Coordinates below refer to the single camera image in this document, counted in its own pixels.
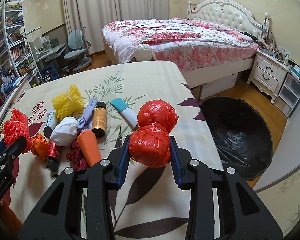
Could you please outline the bed with floral quilt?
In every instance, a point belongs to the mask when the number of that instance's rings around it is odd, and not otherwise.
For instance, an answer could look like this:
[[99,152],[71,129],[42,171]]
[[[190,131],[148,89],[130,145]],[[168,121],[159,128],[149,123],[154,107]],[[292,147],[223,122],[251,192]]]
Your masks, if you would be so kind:
[[151,56],[175,63],[191,88],[250,69],[259,48],[235,29],[183,18],[115,21],[102,34],[113,64],[129,63],[138,45],[149,45]]

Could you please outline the lavender crumpled cloth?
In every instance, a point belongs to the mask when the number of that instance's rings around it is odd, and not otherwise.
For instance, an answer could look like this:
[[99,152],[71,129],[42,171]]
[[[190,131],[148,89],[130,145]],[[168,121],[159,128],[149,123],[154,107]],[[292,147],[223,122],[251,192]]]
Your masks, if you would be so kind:
[[82,132],[86,129],[92,129],[94,109],[98,103],[97,98],[91,98],[87,104],[83,115],[77,120],[77,130]]

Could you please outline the yellow foam net bundle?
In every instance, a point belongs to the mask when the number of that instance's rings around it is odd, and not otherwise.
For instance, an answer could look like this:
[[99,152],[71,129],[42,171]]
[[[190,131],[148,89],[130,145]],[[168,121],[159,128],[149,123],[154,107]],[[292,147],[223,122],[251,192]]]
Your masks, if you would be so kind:
[[55,116],[59,120],[72,116],[84,108],[83,98],[76,85],[71,85],[67,92],[55,96],[52,100]]

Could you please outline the teal white packet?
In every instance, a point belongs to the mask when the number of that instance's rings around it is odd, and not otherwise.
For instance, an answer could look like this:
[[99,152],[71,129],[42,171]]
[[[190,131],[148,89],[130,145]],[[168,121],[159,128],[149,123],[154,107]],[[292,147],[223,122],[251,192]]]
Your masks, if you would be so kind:
[[137,128],[137,114],[121,99],[115,98],[110,104],[127,120],[133,128]]

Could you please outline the white nightstand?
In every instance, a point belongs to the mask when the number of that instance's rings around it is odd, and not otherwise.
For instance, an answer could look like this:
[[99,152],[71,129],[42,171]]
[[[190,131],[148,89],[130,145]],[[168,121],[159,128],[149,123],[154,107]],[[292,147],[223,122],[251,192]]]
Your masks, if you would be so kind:
[[286,65],[259,49],[255,54],[247,84],[252,82],[261,93],[271,97],[270,101],[273,104],[287,73],[288,67]]

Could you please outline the white blue powder tube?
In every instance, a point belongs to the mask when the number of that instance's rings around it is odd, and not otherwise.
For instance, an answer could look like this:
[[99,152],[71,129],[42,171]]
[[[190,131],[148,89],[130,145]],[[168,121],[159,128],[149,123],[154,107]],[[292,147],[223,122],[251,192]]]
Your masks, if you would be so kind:
[[55,129],[55,127],[57,126],[57,124],[58,124],[58,118],[56,117],[56,111],[55,110],[47,111],[47,121],[43,129],[44,136],[47,139],[51,138],[51,134]]

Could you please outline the white bookshelf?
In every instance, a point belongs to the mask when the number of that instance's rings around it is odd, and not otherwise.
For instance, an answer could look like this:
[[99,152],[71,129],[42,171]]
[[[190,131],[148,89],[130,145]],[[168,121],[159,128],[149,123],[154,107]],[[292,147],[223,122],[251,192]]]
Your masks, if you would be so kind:
[[25,76],[32,87],[42,83],[27,38],[22,0],[5,0],[0,5],[0,69],[13,77]]

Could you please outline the red plastic bag ball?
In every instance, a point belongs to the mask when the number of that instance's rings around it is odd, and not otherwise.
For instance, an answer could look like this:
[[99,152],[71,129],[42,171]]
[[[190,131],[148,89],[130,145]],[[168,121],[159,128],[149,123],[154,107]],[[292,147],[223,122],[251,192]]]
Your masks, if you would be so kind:
[[164,100],[152,100],[141,106],[138,129],[130,135],[130,157],[151,168],[167,165],[171,159],[170,132],[178,119],[175,109]]

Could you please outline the beige curtains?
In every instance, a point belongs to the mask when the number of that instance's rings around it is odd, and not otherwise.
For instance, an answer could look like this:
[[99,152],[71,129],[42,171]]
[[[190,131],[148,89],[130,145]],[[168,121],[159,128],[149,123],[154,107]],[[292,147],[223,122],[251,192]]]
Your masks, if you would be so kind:
[[104,50],[102,28],[114,21],[167,19],[169,0],[63,0],[68,33],[83,28],[91,54]]

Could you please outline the white paper ball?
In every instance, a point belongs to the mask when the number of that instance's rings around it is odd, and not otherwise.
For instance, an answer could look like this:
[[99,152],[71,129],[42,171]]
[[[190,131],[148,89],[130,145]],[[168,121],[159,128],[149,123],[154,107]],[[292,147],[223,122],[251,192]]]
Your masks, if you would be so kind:
[[77,119],[68,116],[54,128],[50,140],[57,146],[69,147],[77,138],[77,133]]

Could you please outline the amber bottle black cap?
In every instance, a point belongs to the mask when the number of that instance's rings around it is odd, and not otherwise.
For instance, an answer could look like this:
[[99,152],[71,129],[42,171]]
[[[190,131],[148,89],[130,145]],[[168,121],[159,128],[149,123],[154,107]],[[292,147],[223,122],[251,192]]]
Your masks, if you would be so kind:
[[102,138],[106,134],[107,110],[106,104],[102,101],[98,102],[93,114],[92,132],[97,138]]

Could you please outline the plastic drawer unit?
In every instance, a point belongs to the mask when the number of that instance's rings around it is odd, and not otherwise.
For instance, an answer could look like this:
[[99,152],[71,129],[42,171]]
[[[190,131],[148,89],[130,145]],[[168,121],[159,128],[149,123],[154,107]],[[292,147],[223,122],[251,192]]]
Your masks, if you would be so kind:
[[300,100],[300,80],[290,72],[279,90],[274,105],[286,116],[289,117]]

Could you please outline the orange crumpled wrapper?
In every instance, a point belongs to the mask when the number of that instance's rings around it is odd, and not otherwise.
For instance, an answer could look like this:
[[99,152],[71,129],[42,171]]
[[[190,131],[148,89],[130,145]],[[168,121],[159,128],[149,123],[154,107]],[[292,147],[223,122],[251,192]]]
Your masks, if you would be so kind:
[[31,138],[31,152],[37,156],[41,163],[45,163],[47,160],[49,145],[44,136],[37,133]]

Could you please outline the black lined trash bin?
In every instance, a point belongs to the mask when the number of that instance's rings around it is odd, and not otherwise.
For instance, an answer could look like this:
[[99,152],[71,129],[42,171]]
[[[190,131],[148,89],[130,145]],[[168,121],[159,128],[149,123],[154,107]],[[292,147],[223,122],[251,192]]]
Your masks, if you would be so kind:
[[228,96],[213,96],[199,106],[222,163],[246,181],[260,176],[273,157],[273,140],[262,115],[244,100]]

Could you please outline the red foam net bundle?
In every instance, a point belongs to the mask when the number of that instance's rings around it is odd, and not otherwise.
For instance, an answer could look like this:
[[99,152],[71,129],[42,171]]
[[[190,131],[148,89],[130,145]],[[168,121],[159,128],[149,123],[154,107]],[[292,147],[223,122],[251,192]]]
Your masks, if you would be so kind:
[[22,153],[31,150],[31,137],[29,133],[28,117],[19,109],[11,110],[11,118],[4,123],[4,142],[6,146],[11,146],[19,137],[26,139],[26,146]]

